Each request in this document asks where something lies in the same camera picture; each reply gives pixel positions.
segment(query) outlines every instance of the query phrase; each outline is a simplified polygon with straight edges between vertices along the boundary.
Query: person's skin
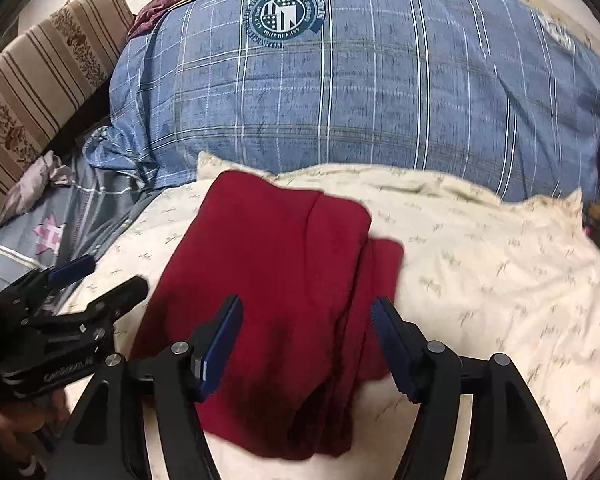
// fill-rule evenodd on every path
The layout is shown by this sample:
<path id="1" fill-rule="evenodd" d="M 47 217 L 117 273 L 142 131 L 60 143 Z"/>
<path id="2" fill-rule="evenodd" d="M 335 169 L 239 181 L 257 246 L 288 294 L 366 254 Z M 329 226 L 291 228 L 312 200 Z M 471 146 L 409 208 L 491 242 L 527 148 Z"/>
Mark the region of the person's skin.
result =
<path id="1" fill-rule="evenodd" d="M 31 451 L 18 440 L 21 433 L 33 433 L 45 422 L 53 427 L 69 418 L 64 390 L 51 393 L 50 409 L 45 411 L 30 402 L 10 402 L 0 407 L 0 444 L 17 463 L 29 463 Z"/>

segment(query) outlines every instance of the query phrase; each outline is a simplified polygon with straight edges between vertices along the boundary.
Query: pillow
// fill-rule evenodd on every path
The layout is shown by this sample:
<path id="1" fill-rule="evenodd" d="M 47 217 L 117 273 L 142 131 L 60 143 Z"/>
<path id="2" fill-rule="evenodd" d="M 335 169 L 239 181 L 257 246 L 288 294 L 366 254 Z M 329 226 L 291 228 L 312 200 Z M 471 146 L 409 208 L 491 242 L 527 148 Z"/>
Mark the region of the pillow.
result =
<path id="1" fill-rule="evenodd" d="M 108 79 L 132 22 L 125 0 L 75 0 L 0 53 L 0 203 Z"/>

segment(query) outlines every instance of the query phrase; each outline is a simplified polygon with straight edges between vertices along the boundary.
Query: pink star patch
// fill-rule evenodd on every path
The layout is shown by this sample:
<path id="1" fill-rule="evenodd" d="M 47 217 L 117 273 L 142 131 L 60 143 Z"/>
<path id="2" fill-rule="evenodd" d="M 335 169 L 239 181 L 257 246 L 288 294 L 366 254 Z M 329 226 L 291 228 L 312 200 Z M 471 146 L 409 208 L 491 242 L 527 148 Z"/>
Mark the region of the pink star patch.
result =
<path id="1" fill-rule="evenodd" d="M 42 254 L 46 250 L 51 249 L 58 256 L 63 230 L 64 225 L 58 226 L 56 216 L 53 213 L 46 217 L 42 224 L 36 225 L 33 228 L 35 234 L 38 235 L 36 254 Z"/>

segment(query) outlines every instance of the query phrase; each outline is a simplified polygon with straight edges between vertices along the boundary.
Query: circular logo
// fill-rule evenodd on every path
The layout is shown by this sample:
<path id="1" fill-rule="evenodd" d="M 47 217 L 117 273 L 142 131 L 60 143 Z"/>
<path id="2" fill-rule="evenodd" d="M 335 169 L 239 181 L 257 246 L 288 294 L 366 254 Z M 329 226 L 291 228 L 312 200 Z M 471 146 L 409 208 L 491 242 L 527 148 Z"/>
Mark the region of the circular logo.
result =
<path id="1" fill-rule="evenodd" d="M 324 22 L 324 0 L 253 0 L 244 16 L 248 36 L 256 43 L 281 47 L 308 28 Z"/>

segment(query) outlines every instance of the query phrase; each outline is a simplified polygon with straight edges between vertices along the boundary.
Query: white floral fabric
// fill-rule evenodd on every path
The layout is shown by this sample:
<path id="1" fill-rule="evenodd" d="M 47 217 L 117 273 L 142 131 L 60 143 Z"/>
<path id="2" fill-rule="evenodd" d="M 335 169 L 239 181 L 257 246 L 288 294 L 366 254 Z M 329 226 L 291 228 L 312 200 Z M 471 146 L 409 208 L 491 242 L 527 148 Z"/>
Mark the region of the white floral fabric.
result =
<path id="1" fill-rule="evenodd" d="M 404 245 L 395 301 L 403 319 L 457 354 L 508 354 L 540 405 L 568 478 L 593 470 L 600 459 L 600 254 L 582 233 L 578 191 L 564 200 L 503 203 L 485 188 L 435 172 L 326 164 L 273 176 L 201 153 L 198 181 L 155 199 L 64 310 L 81 310 L 135 274 L 153 291 L 209 186 L 229 168 L 362 202 L 372 215 L 370 234 Z M 130 349 L 145 306 L 118 321 L 120 351 Z M 71 402 L 85 385 L 70 386 Z M 207 437 L 223 480 L 391 479 L 416 413 L 388 377 L 360 389 L 353 447 L 339 458 L 266 460 Z M 463 397 L 447 479 L 461 477 L 470 413 L 471 399 Z M 145 423 L 154 479 L 166 480 L 149 409 Z"/>

